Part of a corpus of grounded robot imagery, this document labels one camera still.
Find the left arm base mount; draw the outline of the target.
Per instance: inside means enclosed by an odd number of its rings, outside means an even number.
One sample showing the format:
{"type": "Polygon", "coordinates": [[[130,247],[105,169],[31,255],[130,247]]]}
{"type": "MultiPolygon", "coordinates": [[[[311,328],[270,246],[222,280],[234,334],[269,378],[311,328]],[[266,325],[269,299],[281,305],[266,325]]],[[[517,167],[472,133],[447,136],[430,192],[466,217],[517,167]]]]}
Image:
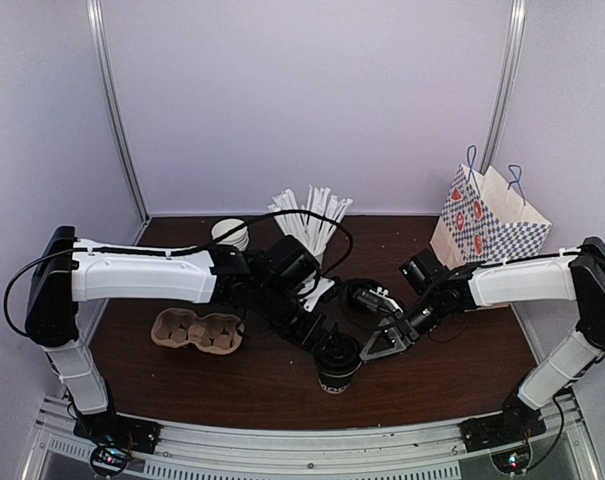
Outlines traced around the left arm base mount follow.
{"type": "Polygon", "coordinates": [[[105,411],[99,414],[75,414],[73,433],[94,443],[121,450],[153,454],[161,426],[153,421],[105,411]]]}

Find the black coffee cup lid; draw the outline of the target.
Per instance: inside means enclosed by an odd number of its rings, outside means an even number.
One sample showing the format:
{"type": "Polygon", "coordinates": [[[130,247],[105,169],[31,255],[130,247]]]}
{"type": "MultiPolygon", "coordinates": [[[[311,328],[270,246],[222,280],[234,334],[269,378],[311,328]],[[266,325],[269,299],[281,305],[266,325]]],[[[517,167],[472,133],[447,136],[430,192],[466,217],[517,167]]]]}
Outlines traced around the black coffee cup lid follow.
{"type": "Polygon", "coordinates": [[[316,367],[331,375],[346,375],[361,365],[361,344],[352,336],[340,334],[315,358],[316,367]]]}

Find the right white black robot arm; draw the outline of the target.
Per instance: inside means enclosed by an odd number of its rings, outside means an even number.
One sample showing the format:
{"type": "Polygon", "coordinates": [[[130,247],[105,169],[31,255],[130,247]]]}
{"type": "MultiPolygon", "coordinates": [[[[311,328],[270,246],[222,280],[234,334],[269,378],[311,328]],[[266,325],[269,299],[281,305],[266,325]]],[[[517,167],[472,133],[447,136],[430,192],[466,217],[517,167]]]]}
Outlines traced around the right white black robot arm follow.
{"type": "Polygon", "coordinates": [[[381,356],[404,352],[453,313],[513,302],[577,303],[574,329],[505,400],[494,423],[501,440],[512,442],[526,433],[544,405],[605,356],[605,243],[598,237],[585,239],[573,250],[453,269],[423,250],[403,264],[401,272],[418,295],[408,308],[382,287],[360,287],[353,295],[354,302],[384,315],[361,351],[365,362],[376,359],[370,349],[380,336],[391,344],[381,356]]]}

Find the stack of black lids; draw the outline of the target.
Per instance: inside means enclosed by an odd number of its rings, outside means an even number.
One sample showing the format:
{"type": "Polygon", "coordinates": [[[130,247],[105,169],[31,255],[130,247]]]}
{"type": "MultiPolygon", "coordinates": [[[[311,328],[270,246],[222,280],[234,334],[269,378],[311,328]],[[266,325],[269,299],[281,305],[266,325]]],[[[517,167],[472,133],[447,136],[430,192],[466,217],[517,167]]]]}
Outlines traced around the stack of black lids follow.
{"type": "Polygon", "coordinates": [[[375,309],[362,304],[357,299],[359,290],[376,290],[382,284],[376,280],[369,278],[351,278],[345,280],[340,287],[339,306],[342,314],[347,320],[355,319],[356,315],[371,315],[376,313],[375,309]]]}

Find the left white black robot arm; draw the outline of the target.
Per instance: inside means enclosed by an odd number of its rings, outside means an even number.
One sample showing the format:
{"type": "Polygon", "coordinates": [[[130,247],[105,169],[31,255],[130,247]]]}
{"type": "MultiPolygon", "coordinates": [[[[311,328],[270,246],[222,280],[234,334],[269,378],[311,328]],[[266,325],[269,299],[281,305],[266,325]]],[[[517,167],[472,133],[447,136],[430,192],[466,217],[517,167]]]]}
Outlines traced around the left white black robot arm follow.
{"type": "Polygon", "coordinates": [[[76,325],[80,302],[169,299],[230,305],[264,319],[284,340],[317,357],[334,353],[337,326],[306,308],[299,294],[319,264],[291,236],[266,250],[228,245],[162,249],[99,244],[58,228],[31,279],[27,336],[53,362],[88,429],[105,444],[119,442],[126,424],[76,325]]]}

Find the stack of paper cups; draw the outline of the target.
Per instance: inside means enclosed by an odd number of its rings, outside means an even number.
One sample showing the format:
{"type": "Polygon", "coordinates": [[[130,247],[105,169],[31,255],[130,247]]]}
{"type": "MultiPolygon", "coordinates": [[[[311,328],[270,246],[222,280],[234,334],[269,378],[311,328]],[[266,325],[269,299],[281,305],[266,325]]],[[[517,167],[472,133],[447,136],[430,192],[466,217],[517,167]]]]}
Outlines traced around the stack of paper cups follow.
{"type": "Polygon", "coordinates": [[[213,239],[220,238],[228,234],[219,241],[221,245],[228,245],[245,251],[249,246],[249,231],[245,222],[239,218],[226,218],[218,221],[211,229],[213,239]]]}

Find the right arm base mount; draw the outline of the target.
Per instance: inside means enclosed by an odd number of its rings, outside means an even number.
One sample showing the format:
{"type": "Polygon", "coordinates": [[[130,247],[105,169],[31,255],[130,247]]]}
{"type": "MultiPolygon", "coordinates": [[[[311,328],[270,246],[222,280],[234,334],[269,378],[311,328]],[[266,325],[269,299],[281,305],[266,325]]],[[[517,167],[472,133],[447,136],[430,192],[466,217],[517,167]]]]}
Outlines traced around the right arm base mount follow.
{"type": "Polygon", "coordinates": [[[503,413],[470,418],[460,423],[459,428],[467,452],[522,443],[547,430],[541,418],[522,422],[503,413]]]}

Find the single black paper cup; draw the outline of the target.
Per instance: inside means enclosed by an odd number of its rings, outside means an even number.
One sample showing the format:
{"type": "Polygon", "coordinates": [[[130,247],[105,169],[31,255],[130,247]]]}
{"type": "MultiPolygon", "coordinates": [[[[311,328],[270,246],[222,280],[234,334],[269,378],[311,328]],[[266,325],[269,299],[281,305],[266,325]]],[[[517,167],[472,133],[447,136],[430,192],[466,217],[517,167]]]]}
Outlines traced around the single black paper cup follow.
{"type": "Polygon", "coordinates": [[[319,382],[321,388],[324,391],[326,391],[327,393],[340,394],[349,387],[352,377],[358,371],[358,369],[356,371],[350,372],[346,375],[331,375],[328,373],[321,372],[316,367],[316,371],[317,371],[317,375],[318,375],[318,382],[319,382]]]}

